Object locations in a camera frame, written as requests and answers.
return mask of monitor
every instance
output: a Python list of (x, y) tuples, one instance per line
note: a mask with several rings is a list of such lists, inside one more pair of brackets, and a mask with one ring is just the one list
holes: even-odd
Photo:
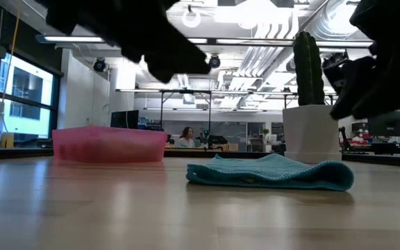
[(351, 125), (351, 132), (366, 133), (369, 131), (367, 122), (355, 122)]
[(112, 112), (110, 126), (114, 128), (138, 129), (138, 110)]
[(370, 135), (400, 137), (400, 111), (369, 118), (368, 128)]

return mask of pink plastic bin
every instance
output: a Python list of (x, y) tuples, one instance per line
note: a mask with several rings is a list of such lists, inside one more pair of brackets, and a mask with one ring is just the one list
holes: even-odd
[(158, 131), (87, 126), (54, 130), (53, 157), (80, 163), (161, 161), (167, 134)]

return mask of woman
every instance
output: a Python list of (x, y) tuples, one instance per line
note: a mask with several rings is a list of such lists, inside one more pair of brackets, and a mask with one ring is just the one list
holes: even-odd
[(178, 140), (177, 147), (180, 148), (194, 148), (194, 140), (192, 137), (194, 136), (194, 130), (191, 127), (186, 127), (183, 129), (181, 133), (180, 140)]

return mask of white planter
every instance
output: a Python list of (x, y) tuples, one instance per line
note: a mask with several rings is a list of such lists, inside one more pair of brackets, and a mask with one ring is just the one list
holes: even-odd
[(308, 164), (342, 160), (338, 121), (330, 117), (331, 108), (307, 105), (283, 110), (285, 157)]

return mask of folded towel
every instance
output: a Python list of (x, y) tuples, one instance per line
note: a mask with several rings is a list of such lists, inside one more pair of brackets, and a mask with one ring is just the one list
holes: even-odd
[(272, 154), (258, 160), (223, 159), (215, 156), (205, 165), (188, 164), (186, 178), (204, 185), (253, 188), (294, 188), (346, 191), (353, 172), (341, 162), (309, 166)]

